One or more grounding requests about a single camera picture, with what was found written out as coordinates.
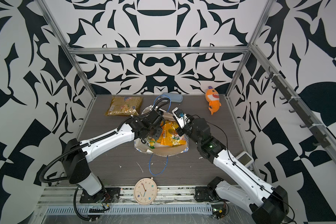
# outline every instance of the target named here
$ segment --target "pasta package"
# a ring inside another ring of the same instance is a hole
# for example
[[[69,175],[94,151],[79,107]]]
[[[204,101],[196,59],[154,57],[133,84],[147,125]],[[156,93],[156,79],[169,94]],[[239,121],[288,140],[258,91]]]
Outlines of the pasta package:
[[[138,115],[142,101],[143,97],[139,96],[114,96],[112,97],[111,106],[105,115]]]
[[[180,146],[186,143],[184,136],[179,136],[177,129],[179,125],[175,121],[166,121],[166,124],[162,127],[163,131],[158,138],[157,143],[164,146]]]

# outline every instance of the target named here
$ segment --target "yellow snack package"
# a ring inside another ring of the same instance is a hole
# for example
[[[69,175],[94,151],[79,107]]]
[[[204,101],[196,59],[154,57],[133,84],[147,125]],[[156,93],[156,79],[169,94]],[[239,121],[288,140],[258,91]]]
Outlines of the yellow snack package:
[[[186,143],[184,136],[180,137],[175,130],[179,125],[175,121],[166,121],[163,131],[157,142],[164,146],[180,146]]]
[[[105,115],[138,115],[142,101],[143,97],[138,96],[114,96],[112,97],[111,106]]]

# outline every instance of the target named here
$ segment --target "plush toy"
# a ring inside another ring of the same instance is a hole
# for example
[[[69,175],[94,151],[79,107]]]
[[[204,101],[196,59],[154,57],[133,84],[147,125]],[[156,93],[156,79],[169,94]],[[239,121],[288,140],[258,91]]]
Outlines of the plush toy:
[[[208,109],[210,110],[211,115],[219,110],[221,103],[219,102],[219,93],[209,86],[207,92],[205,93],[205,99],[209,102]]]

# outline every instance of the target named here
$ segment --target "gray table surface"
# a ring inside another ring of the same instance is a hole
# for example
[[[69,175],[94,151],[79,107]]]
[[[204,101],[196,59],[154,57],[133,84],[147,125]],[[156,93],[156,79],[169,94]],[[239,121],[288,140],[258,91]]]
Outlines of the gray table surface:
[[[153,104],[157,96],[144,95],[140,111]],[[105,116],[110,107],[112,95],[98,95],[91,113],[79,140],[92,138],[115,129],[125,118],[123,116]],[[208,102],[204,95],[184,95],[181,103],[172,103],[171,109],[181,108],[185,113],[197,114],[207,121],[218,125],[228,137],[228,149],[236,156],[243,151],[235,129],[231,114],[223,95],[220,95],[221,107],[218,112],[211,115]],[[222,143],[226,143],[224,133],[211,126],[211,133]],[[97,157],[89,163],[92,172],[97,175],[105,185],[135,185],[144,177],[152,177],[148,169],[150,154],[137,151],[133,141],[127,142]],[[219,176],[231,184],[235,182],[221,169],[211,164],[201,156],[196,149],[196,144],[189,141],[189,150],[185,153],[169,156],[165,171],[154,177],[158,185],[206,185],[213,178]],[[151,171],[159,173],[165,166],[166,157],[154,155],[152,157]]]

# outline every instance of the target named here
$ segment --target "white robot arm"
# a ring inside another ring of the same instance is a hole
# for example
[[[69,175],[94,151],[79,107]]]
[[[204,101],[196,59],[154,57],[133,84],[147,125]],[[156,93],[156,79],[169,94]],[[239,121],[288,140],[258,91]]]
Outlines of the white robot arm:
[[[83,188],[95,201],[101,200],[105,188],[99,178],[91,172],[87,163],[125,142],[137,138],[144,139],[147,136],[158,139],[162,132],[160,125],[162,121],[164,122],[159,108],[158,111],[152,110],[144,114],[145,116],[128,118],[118,128],[95,138],[81,142],[76,139],[69,141],[65,152],[58,159],[62,160],[69,182]],[[244,191],[231,186],[219,177],[208,185],[211,186],[211,190],[221,199],[231,201],[246,210],[257,224],[281,223],[288,213],[286,191],[280,186],[273,188],[241,164],[224,144],[211,135],[205,119],[193,118],[179,108],[175,108],[172,112],[180,126],[177,129],[178,134],[180,136],[186,134],[195,141],[202,157],[226,172]],[[48,169],[43,170],[39,177],[40,181],[57,181],[43,178]]]

